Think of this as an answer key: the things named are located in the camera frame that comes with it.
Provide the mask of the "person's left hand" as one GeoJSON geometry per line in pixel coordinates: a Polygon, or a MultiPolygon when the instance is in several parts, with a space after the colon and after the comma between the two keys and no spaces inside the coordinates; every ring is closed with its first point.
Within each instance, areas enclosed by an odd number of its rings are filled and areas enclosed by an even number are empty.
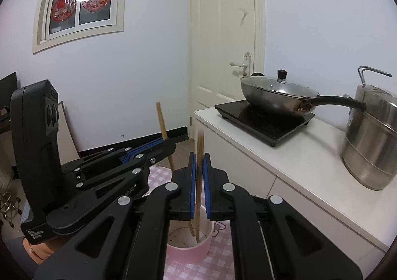
{"type": "Polygon", "coordinates": [[[29,257],[38,265],[45,262],[51,255],[62,248],[67,242],[64,237],[57,237],[40,244],[30,244],[26,238],[22,244],[29,257]]]}

